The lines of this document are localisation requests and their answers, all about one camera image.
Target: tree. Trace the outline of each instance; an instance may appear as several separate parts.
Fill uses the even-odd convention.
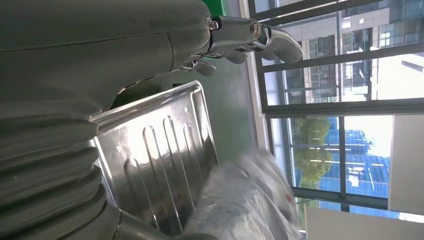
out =
[[[324,145],[330,122],[324,117],[296,118],[293,122],[293,142],[305,145]],[[324,149],[294,148],[294,163],[302,171],[300,187],[316,189],[318,180],[331,167],[333,156]]]

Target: white plastic sheet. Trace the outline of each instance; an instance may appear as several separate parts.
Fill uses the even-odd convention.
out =
[[[298,240],[294,202],[274,157],[251,150],[211,172],[185,232],[220,240]]]

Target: glass pane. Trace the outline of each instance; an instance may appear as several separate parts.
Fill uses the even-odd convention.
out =
[[[330,210],[334,210],[334,211],[340,211],[341,210],[340,203],[296,197],[297,216],[299,218],[300,229],[301,229],[300,232],[303,233],[302,239],[306,239],[305,207],[330,209]]]
[[[339,123],[336,117],[291,118],[289,135],[296,187],[340,191]]]
[[[269,106],[279,105],[284,103],[284,93],[280,91],[280,86],[283,84],[282,72],[267,72],[265,73],[265,89],[266,99]]]
[[[304,60],[424,42],[424,7],[399,3],[381,0],[278,27],[302,43]]]
[[[376,217],[385,217],[385,218],[391,218],[391,219],[400,219],[400,220],[405,220],[405,221],[415,222],[415,223],[424,223],[423,215],[397,212],[397,211],[388,211],[388,210],[375,209],[375,208],[369,208],[369,207],[363,207],[363,206],[350,205],[350,213],[370,215],[370,216],[376,216]]]
[[[346,192],[389,197],[389,169],[393,116],[347,116]]]
[[[293,3],[297,3],[300,2],[302,0],[254,0],[254,6],[256,9],[257,13],[266,11],[266,10],[270,10],[270,9],[275,9],[281,6],[285,6],[285,5],[289,5],[289,4],[293,4]]]
[[[423,63],[421,54],[404,54],[269,72],[265,80],[279,77],[280,105],[424,98]]]
[[[272,141],[274,144],[275,159],[281,172],[286,175],[284,142],[283,142],[283,121],[281,119],[271,119]]]

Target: white wall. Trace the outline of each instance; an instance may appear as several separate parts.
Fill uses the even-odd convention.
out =
[[[418,240],[424,224],[323,208],[305,211],[308,240]]]
[[[395,116],[392,141],[388,207],[424,215],[424,115]]]

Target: metal screw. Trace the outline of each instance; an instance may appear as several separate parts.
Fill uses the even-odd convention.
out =
[[[262,27],[261,24],[259,24],[259,22],[257,21],[253,21],[250,24],[250,32],[255,36],[258,37],[261,34],[262,31]]]
[[[214,31],[217,30],[220,27],[217,21],[210,21],[209,22],[209,29]]]

